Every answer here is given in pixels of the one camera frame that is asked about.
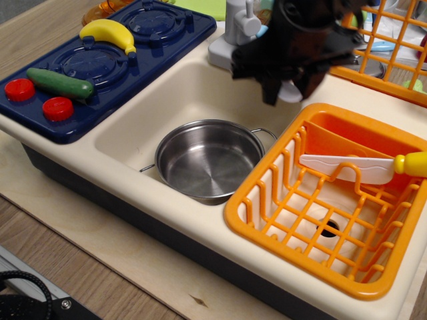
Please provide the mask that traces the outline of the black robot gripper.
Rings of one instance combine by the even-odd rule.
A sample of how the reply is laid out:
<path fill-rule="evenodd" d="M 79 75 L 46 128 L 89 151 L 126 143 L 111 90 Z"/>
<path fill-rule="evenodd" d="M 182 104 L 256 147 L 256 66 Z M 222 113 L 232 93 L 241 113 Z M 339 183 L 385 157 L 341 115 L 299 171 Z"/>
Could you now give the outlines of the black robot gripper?
<path fill-rule="evenodd" d="M 235 79 L 255 77 L 262 100 L 275 106 L 282 79 L 293 78 L 307 99 L 332 65 L 347 63 L 362 42 L 358 29 L 339 24 L 353 14 L 363 26 L 362 8 L 371 1 L 274 1 L 267 31 L 232 53 Z"/>

